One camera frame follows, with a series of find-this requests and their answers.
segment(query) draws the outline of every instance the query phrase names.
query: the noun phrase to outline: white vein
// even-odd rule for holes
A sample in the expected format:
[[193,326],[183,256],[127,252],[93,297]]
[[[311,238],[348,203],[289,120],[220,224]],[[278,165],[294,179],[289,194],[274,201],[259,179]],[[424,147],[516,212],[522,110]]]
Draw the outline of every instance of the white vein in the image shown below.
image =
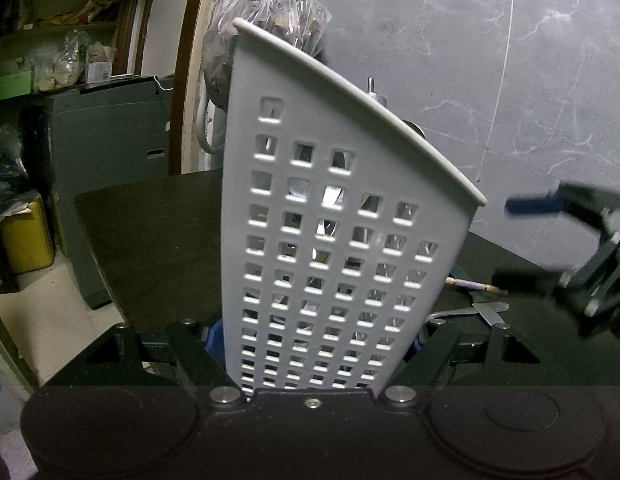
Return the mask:
[[480,158],[480,164],[478,165],[478,173],[476,174],[476,182],[478,182],[480,178],[480,170],[483,167],[483,163],[485,162],[485,156],[488,153],[487,146],[490,145],[490,137],[492,136],[492,132],[494,131],[494,120],[496,120],[496,111],[498,110],[498,102],[501,99],[501,91],[503,90],[503,79],[506,76],[506,66],[507,66],[507,54],[509,53],[509,44],[510,38],[512,38],[512,19],[514,17],[514,0],[510,3],[510,22],[507,27],[507,43],[506,43],[506,55],[503,60],[503,72],[501,73],[501,83],[498,86],[498,93],[496,94],[496,105],[494,105],[494,115],[492,116],[492,123],[490,124],[490,131],[488,132],[488,139],[485,141],[485,150],[483,151],[483,156]]

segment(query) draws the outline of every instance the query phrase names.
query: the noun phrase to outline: white cable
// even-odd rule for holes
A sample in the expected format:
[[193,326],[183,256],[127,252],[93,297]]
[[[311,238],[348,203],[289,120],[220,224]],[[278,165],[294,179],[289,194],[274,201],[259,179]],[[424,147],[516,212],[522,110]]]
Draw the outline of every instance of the white cable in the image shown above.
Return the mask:
[[199,107],[197,108],[197,115],[195,117],[194,131],[201,149],[210,155],[218,155],[219,153],[223,153],[225,143],[212,146],[207,142],[205,125],[207,124],[207,104],[209,102],[210,99],[207,97],[207,93],[201,92],[199,96]]
[[158,86],[159,86],[159,88],[160,88],[161,90],[163,90],[164,92],[169,92],[170,90],[174,90],[174,86],[173,86],[172,88],[163,88],[163,87],[161,86],[161,83],[159,82],[159,78],[158,78],[157,76],[155,76],[155,75],[153,75],[152,77],[154,77],[154,80],[156,81],[157,85],[158,85]]

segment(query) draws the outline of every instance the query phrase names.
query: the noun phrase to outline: gray marble wall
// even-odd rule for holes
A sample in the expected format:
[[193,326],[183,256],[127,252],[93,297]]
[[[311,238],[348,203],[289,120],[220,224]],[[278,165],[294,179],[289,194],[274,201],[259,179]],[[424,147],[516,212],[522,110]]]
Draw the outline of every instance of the gray marble wall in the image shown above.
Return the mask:
[[540,264],[581,264],[596,237],[510,219],[505,199],[559,180],[620,190],[620,0],[319,0],[324,61],[388,108],[489,200],[472,230]]

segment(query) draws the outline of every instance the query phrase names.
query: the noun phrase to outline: wooden door frame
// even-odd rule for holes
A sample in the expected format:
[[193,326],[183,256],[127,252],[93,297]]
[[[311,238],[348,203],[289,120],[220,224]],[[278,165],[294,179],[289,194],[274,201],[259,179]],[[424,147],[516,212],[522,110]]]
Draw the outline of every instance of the wooden door frame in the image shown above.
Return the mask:
[[112,63],[113,75],[128,73],[128,58],[130,56],[130,45],[132,44],[132,33],[138,1],[122,0],[121,2],[117,37],[114,44],[114,47],[117,49],[117,55]]
[[183,24],[179,36],[177,62],[172,85],[170,109],[170,136],[168,138],[168,174],[181,173],[181,136],[183,135],[183,113],[187,91],[187,79],[192,55],[192,44],[197,29],[197,16],[201,0],[187,0],[183,13]]

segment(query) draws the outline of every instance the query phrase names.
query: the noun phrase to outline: plastic bag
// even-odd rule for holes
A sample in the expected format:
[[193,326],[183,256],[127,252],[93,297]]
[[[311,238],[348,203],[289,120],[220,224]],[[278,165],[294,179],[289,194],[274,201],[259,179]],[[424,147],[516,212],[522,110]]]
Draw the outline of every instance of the plastic bag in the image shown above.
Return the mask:
[[86,59],[90,63],[104,62],[108,60],[108,53],[99,41],[95,41],[88,47],[86,51]]
[[84,71],[85,53],[90,36],[84,30],[66,34],[66,48],[55,57],[54,77],[56,86],[72,86]]
[[42,43],[26,55],[28,62],[34,67],[32,89],[45,92],[55,87],[55,57],[59,49],[54,43]]
[[316,0],[233,0],[203,36],[203,78],[210,100],[227,110],[232,60],[237,42],[234,18],[243,18],[310,56],[321,51],[319,40],[330,21]]
[[4,124],[0,127],[0,218],[27,208],[38,193],[32,189],[21,160],[23,143],[19,131]]

